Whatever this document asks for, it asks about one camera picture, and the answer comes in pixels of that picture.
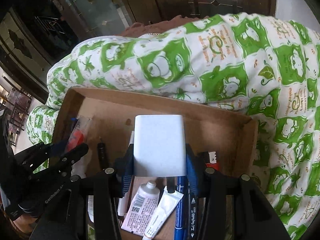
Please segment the person right hand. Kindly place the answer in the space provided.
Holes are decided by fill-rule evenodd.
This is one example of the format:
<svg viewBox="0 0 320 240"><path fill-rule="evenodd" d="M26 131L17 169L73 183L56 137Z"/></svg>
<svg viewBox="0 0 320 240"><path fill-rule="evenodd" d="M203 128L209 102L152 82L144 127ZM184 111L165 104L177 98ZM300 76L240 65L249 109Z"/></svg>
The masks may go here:
<svg viewBox="0 0 320 240"><path fill-rule="evenodd" d="M33 230L37 226L38 219L31 217L29 214L22 214L15 221L12 221L9 216L1 210L3 217L4 228L7 230L7 236L12 239L29 239Z"/></svg>

